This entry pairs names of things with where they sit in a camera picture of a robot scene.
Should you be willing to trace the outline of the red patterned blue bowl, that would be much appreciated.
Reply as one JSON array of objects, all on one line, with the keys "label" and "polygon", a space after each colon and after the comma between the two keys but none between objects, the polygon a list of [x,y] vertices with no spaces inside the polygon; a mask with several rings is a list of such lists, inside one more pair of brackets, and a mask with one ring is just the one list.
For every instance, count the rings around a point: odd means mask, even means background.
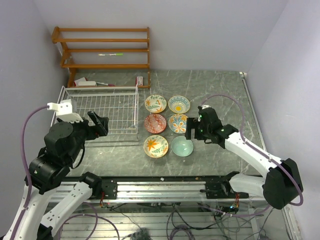
[{"label": "red patterned blue bowl", "polygon": [[162,115],[152,113],[145,118],[144,127],[151,134],[160,134],[166,129],[167,121]]}]

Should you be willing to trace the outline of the orange star leaf bowl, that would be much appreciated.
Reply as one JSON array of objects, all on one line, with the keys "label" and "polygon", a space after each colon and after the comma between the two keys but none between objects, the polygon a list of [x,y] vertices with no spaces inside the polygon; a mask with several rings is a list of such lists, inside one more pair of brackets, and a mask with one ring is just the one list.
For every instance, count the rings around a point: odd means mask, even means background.
[{"label": "orange star leaf bowl", "polygon": [[151,135],[145,139],[143,150],[145,154],[151,158],[161,158],[167,154],[169,143],[161,135]]}]

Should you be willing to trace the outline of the star and leaves bowl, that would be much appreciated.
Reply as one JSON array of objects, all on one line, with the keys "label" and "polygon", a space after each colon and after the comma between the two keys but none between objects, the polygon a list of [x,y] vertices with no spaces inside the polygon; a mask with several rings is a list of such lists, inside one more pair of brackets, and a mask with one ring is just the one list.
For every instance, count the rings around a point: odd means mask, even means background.
[{"label": "star and leaves bowl", "polygon": [[150,113],[159,114],[166,109],[167,101],[163,96],[153,94],[146,98],[144,105]]}]

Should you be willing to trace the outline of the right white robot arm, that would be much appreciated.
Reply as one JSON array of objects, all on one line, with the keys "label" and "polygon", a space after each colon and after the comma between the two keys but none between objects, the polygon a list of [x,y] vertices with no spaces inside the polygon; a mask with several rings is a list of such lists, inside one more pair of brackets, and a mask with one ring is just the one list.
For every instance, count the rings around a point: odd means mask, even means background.
[{"label": "right white robot arm", "polygon": [[187,118],[184,136],[187,140],[195,138],[205,144],[216,144],[239,156],[260,174],[230,173],[220,186],[224,197],[248,193],[263,197],[278,210],[288,204],[293,205],[295,198],[299,198],[296,206],[303,204],[303,184],[297,163],[291,158],[283,160],[268,153],[245,138],[234,126],[223,125],[212,107],[199,106],[198,117]]}]

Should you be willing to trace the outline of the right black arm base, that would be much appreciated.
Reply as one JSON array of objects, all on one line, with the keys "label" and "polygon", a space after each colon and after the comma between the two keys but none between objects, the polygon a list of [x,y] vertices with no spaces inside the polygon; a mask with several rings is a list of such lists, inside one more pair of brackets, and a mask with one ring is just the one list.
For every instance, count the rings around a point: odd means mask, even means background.
[{"label": "right black arm base", "polygon": [[199,192],[204,193],[207,199],[224,199],[230,196],[231,187],[226,181],[208,181]]}]

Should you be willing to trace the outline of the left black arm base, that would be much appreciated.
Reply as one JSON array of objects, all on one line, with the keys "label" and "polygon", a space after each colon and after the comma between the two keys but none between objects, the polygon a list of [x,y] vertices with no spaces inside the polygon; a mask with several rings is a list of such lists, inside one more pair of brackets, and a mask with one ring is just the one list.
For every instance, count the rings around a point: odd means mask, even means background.
[{"label": "left black arm base", "polygon": [[101,183],[101,194],[104,200],[115,200],[118,194],[118,184],[112,179],[103,180]]}]

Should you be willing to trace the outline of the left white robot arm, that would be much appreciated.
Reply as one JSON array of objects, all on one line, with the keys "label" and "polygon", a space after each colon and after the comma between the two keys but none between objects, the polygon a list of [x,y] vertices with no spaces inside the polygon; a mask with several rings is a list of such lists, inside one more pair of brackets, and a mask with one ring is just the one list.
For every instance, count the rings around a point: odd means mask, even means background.
[{"label": "left white robot arm", "polygon": [[100,198],[102,179],[90,172],[84,173],[71,192],[52,210],[46,212],[52,196],[71,169],[78,154],[85,152],[85,142],[108,135],[108,117],[94,111],[87,119],[70,123],[59,119],[44,137],[45,146],[26,167],[23,197],[8,232],[3,240],[51,240],[61,230],[72,212],[84,201]]}]

